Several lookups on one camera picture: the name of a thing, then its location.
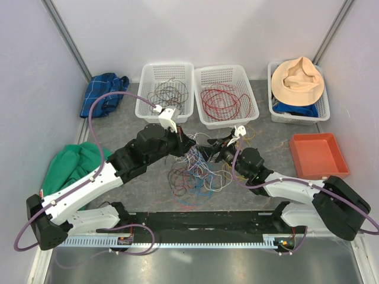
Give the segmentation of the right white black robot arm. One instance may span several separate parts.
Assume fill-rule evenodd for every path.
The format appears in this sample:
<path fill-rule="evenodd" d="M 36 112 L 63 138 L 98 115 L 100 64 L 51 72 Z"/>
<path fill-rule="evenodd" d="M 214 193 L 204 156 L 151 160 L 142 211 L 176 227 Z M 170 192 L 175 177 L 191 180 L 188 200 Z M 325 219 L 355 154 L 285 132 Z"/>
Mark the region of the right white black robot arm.
<path fill-rule="evenodd" d="M 371 207 L 345 181 L 337 176 L 326 180 L 305 180 L 284 176 L 264 165 L 259 151 L 252 147 L 236 147 L 232 135 L 222 139 L 209 139 L 208 145 L 197 149 L 205 160 L 215 158 L 231 167 L 233 175 L 246 179 L 242 187 L 255 195 L 283 198 L 278 214 L 271 218 L 272 228 L 284 233 L 291 227 L 307 227 L 329 231 L 335 236 L 352 241 L 363 232 L 362 225 L 369 221 Z"/>

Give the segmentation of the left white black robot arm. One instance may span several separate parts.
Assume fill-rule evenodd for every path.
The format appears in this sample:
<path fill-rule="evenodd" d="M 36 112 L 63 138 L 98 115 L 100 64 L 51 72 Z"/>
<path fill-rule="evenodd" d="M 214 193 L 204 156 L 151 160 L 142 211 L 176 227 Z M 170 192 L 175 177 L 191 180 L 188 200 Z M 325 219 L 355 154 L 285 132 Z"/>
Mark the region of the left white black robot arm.
<path fill-rule="evenodd" d="M 82 207 L 144 174 L 156 161 L 168 155 L 182 157 L 195 145 L 195 140 L 185 135 L 181 127 L 171 131 L 149 124 L 79 181 L 44 198 L 32 195 L 26 202 L 27 215 L 39 248 L 53 249 L 77 233 L 125 232 L 130 219 L 121 203 L 85 211 Z"/>

